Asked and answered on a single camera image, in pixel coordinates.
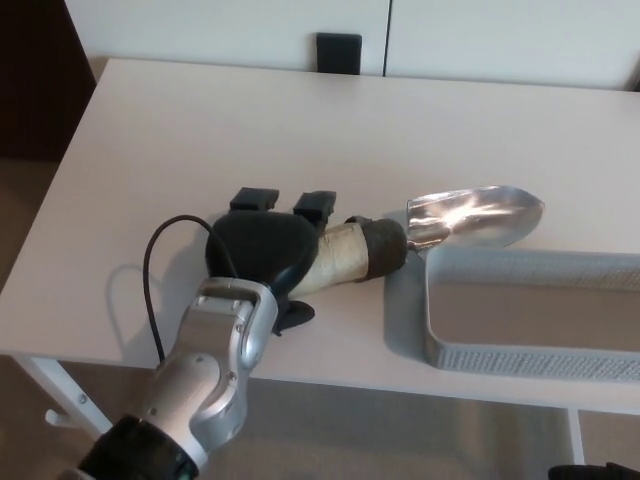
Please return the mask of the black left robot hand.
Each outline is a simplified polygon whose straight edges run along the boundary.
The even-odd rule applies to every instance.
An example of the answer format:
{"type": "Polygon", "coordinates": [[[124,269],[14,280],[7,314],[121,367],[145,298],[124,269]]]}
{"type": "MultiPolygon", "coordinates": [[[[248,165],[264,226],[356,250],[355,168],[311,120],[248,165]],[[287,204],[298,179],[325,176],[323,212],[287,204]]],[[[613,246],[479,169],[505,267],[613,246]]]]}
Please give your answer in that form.
{"type": "Polygon", "coordinates": [[[229,211],[211,226],[205,261],[210,277],[239,278],[265,285],[278,302],[272,332],[309,322],[310,305],[290,298],[311,269],[319,239],[334,211],[334,191],[302,194],[292,212],[277,212],[277,189],[241,188],[229,211]]]}

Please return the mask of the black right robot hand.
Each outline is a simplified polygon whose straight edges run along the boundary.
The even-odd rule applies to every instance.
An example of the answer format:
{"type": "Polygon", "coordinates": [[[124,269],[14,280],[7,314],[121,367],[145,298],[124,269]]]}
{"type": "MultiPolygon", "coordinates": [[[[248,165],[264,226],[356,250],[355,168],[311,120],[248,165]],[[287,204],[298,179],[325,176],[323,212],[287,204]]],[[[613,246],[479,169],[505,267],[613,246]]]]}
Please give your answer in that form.
{"type": "Polygon", "coordinates": [[[639,480],[637,470],[616,463],[605,465],[559,465],[548,471],[549,480],[639,480]]]}

